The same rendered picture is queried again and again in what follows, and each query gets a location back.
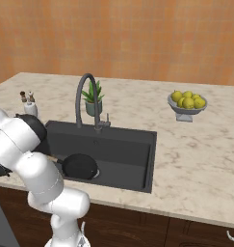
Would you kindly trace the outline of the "black pan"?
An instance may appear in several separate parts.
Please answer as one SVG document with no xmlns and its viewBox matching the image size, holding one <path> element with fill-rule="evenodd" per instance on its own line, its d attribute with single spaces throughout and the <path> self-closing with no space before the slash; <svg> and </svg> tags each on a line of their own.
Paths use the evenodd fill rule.
<svg viewBox="0 0 234 247">
<path fill-rule="evenodd" d="M 74 153 L 65 159 L 48 155 L 48 158 L 59 164 L 59 170 L 67 178 L 93 179 L 99 175 L 96 161 L 89 155 Z"/>
</svg>

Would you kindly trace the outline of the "grey fruit bowl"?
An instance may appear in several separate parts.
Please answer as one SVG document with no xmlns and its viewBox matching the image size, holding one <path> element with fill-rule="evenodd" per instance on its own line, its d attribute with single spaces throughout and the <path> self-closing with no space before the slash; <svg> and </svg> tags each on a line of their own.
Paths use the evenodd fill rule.
<svg viewBox="0 0 234 247">
<path fill-rule="evenodd" d="M 207 105 L 204 105 L 202 108 L 198 108 L 198 109 L 180 108 L 172 100 L 171 95 L 168 95 L 168 104 L 170 108 L 175 112 L 176 119 L 179 122 L 188 122 L 188 123 L 191 123 L 193 121 L 193 115 L 199 114 L 201 111 L 205 110 L 207 107 Z"/>
</svg>

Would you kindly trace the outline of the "dark grey curved tap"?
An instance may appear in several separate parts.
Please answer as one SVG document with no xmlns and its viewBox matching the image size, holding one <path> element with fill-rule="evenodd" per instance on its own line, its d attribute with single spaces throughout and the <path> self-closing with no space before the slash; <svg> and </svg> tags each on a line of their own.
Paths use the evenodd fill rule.
<svg viewBox="0 0 234 247">
<path fill-rule="evenodd" d="M 83 91 L 83 86 L 86 80 L 89 79 L 92 83 L 93 88 L 93 99 L 94 99 L 94 130 L 99 133 L 103 127 L 110 127 L 111 122 L 107 120 L 103 122 L 100 120 L 99 115 L 99 106 L 98 106 L 98 95 L 96 90 L 96 82 L 92 74 L 85 73 L 79 81 L 77 92 L 76 92 L 76 99 L 75 99 L 75 117 L 76 117 L 76 124 L 78 128 L 82 127 L 82 118 L 81 118 L 81 94 Z"/>
</svg>

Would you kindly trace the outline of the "green plant in grey pot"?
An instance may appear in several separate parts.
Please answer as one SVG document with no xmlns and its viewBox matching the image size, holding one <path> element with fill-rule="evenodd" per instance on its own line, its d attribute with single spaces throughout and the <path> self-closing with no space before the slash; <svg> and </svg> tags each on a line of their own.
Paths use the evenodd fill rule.
<svg viewBox="0 0 234 247">
<path fill-rule="evenodd" d="M 97 90 L 97 102 L 98 102 L 98 111 L 99 113 L 102 113 L 102 97 L 101 94 L 101 86 L 100 81 L 96 82 L 96 90 Z M 92 83 L 90 83 L 89 91 L 82 92 L 82 95 L 84 96 L 84 101 L 86 103 L 86 111 L 90 116 L 94 116 L 94 94 L 93 94 L 93 86 Z"/>
</svg>

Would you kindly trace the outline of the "white round jar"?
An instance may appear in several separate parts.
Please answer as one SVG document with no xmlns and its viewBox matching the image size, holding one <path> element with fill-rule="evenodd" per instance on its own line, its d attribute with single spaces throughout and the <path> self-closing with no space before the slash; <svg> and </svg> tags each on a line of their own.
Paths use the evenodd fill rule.
<svg viewBox="0 0 234 247">
<path fill-rule="evenodd" d="M 33 115 L 35 117 L 38 115 L 38 107 L 34 102 L 25 102 L 24 111 L 28 115 Z"/>
</svg>

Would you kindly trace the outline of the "brown wooden cupboard door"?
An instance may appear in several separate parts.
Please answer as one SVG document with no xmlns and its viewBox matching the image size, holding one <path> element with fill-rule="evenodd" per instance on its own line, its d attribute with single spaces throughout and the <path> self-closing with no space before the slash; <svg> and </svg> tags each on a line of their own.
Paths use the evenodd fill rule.
<svg viewBox="0 0 234 247">
<path fill-rule="evenodd" d="M 165 247 L 234 247 L 234 229 L 184 219 L 169 219 Z"/>
<path fill-rule="evenodd" d="M 0 206 L 20 247 L 44 247 L 51 238 L 50 215 L 29 207 L 26 191 L 0 187 Z"/>
<path fill-rule="evenodd" d="M 165 247 L 169 226 L 166 216 L 97 204 L 83 221 L 91 247 Z"/>
</svg>

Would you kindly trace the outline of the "dark grey sink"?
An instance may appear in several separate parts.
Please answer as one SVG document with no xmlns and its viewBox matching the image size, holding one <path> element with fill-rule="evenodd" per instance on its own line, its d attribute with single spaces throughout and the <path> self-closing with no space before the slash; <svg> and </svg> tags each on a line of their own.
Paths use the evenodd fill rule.
<svg viewBox="0 0 234 247">
<path fill-rule="evenodd" d="M 157 134 L 152 131 L 49 121 L 47 137 L 37 151 L 64 159 L 74 153 L 87 154 L 99 175 L 90 184 L 149 193 L 152 191 Z"/>
</svg>

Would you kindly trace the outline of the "grey appliance front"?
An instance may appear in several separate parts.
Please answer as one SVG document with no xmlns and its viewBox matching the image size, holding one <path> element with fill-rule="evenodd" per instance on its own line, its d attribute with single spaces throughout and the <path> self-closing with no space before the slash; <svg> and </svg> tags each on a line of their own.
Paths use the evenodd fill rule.
<svg viewBox="0 0 234 247">
<path fill-rule="evenodd" d="M 20 247 L 0 206 L 0 247 Z"/>
</svg>

